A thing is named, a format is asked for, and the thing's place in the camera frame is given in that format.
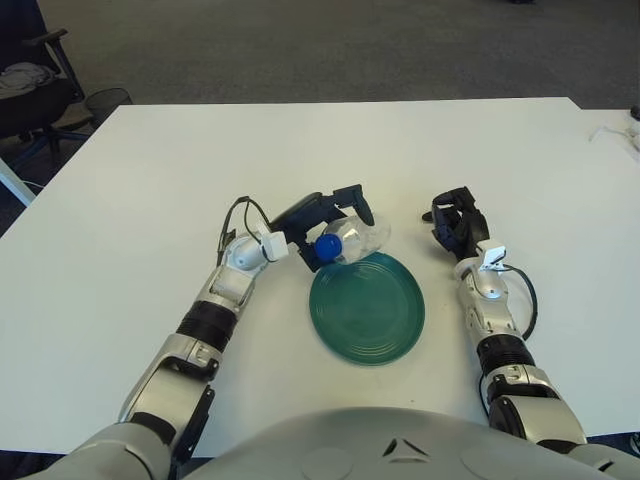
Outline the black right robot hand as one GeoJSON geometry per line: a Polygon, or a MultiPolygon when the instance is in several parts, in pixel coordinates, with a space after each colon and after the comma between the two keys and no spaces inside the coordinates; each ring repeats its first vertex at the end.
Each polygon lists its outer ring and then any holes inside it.
{"type": "Polygon", "coordinates": [[[466,186],[436,196],[422,220],[432,225],[436,241],[458,261],[476,257],[477,244],[490,238],[486,219],[466,186]]]}

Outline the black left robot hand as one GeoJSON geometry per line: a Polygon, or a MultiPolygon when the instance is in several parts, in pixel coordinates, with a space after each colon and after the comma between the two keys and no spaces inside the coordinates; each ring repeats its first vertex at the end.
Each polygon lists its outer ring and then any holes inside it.
{"type": "Polygon", "coordinates": [[[368,226],[375,224],[373,213],[364,198],[360,184],[334,190],[331,195],[321,192],[311,193],[292,207],[286,209],[269,223],[272,231],[285,235],[287,243],[298,247],[298,253],[307,267],[316,272],[328,265],[330,260],[321,260],[314,244],[307,241],[307,233],[321,223],[346,218],[343,208],[353,207],[357,216],[368,226]]]}

